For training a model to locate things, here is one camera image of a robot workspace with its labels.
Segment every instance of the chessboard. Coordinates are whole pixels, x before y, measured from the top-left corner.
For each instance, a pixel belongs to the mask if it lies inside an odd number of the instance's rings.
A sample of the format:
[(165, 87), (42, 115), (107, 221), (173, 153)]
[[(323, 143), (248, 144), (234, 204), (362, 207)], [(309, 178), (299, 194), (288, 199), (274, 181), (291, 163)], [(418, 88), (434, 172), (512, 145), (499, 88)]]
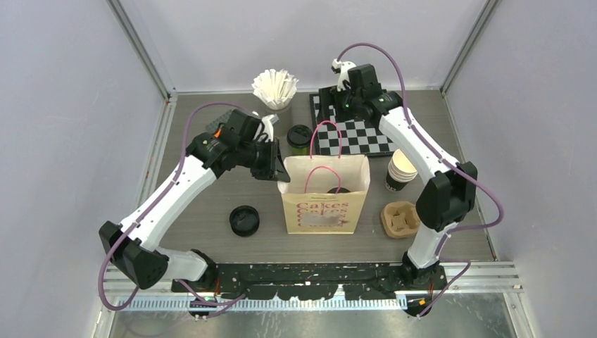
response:
[[(320, 112), (319, 95), (309, 96), (313, 130), (317, 127), (323, 117)], [(363, 121), (348, 120), (336, 122), (334, 107), (329, 106), (329, 120), (336, 123), (342, 134), (342, 154), (367, 156), (391, 156), (398, 147), (381, 132), (378, 132), (371, 124)], [(333, 125), (322, 125), (315, 138), (314, 152), (317, 155), (338, 155), (340, 140), (338, 132)]]

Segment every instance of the beige paper bag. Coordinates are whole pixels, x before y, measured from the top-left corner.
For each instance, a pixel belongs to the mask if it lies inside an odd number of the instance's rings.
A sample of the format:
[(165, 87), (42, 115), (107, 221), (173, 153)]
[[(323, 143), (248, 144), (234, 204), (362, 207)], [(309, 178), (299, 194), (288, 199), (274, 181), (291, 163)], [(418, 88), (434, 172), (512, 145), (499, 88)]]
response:
[[(328, 194), (339, 186), (349, 193)], [(364, 155), (290, 156), (284, 167), (290, 174), (290, 183), (278, 182), (282, 194), (284, 217), (289, 234), (352, 234), (355, 232), (360, 211), (369, 189), (369, 160)]]

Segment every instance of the robotic arm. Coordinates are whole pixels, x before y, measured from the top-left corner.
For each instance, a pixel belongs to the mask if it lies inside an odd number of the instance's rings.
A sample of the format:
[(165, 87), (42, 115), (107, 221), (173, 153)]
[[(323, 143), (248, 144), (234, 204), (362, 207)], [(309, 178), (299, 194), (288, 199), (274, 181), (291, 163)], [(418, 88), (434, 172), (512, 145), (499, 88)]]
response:
[[(140, 289), (152, 287), (162, 278), (212, 284), (215, 271), (210, 268), (215, 269), (215, 264), (209, 257), (200, 251), (175, 251), (158, 244), (189, 203), (226, 170), (241, 165), (250, 168), (257, 180), (290, 181), (279, 144), (273, 138), (275, 116), (260, 119), (236, 109), (227, 115), (227, 121), (220, 123), (215, 133), (204, 132), (193, 139), (176, 181), (179, 166), (133, 214), (118, 225), (108, 221), (99, 230), (107, 253), (122, 235), (122, 229), (135, 224), (138, 216), (150, 209), (112, 257), (112, 263)], [(174, 185), (170, 191), (160, 199), (171, 183)]]
[(429, 149), (421, 138), (435, 148), (444, 160), (474, 179), (477, 169), (471, 163), (458, 163), (445, 152), (420, 126), (402, 98), (395, 92), (382, 89), (372, 65), (355, 66), (345, 61), (332, 62), (332, 70), (340, 74), (337, 86), (319, 91), (321, 113), (328, 119), (333, 106), (337, 122), (356, 119), (371, 123), (390, 138), (413, 163), (425, 188), (416, 203), (422, 224), (413, 245), (403, 256), (401, 277), (406, 285), (432, 274), (439, 265), (436, 254), (441, 238), (475, 206), (475, 186), (457, 175)]

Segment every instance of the green jar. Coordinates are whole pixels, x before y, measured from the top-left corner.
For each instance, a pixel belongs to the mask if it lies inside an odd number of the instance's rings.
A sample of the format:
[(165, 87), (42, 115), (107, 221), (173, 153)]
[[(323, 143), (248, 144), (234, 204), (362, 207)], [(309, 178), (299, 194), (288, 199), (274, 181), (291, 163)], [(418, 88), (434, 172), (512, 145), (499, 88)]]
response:
[(286, 140), (290, 145), (292, 156), (303, 156), (309, 154), (313, 132), (306, 125), (295, 125), (288, 130)]

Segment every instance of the gray table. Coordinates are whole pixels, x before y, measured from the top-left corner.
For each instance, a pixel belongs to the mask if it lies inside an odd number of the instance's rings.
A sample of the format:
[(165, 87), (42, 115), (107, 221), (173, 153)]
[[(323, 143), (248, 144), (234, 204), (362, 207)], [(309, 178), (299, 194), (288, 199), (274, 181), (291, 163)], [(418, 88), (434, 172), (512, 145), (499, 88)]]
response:
[[(158, 176), (159, 183), (172, 172), (178, 161), (187, 116), (196, 106), (210, 101), (227, 101), (247, 109), (262, 110), (259, 100), (252, 94), (179, 96)], [(438, 144), (455, 157), (460, 157), (448, 111), (439, 92), (409, 92), (408, 102), (419, 123)], [(311, 126), (308, 94), (297, 94), (292, 105), (294, 123)], [(204, 132), (209, 122), (226, 111), (224, 107), (210, 107), (199, 113), (189, 138)], [(283, 156), (289, 155), (285, 140), (282, 153)], [(257, 181), (248, 169), (236, 168), (222, 175), (191, 202), (166, 233), (161, 245), (178, 250), (199, 249), (221, 263), (400, 261), (413, 239), (387, 237), (379, 214), (392, 201), (416, 202), (423, 185), (415, 180), (401, 192), (389, 192), (384, 186), (388, 160), (388, 157), (370, 159), (371, 185), (355, 234), (287, 234), (277, 185)], [(245, 238), (236, 236), (228, 223), (232, 209), (243, 204), (256, 208), (261, 219), (259, 231)], [(479, 222), (479, 214), (471, 212), (462, 225)], [(448, 241), (443, 254), (454, 258), (492, 260), (489, 243), (482, 231), (458, 232)]]

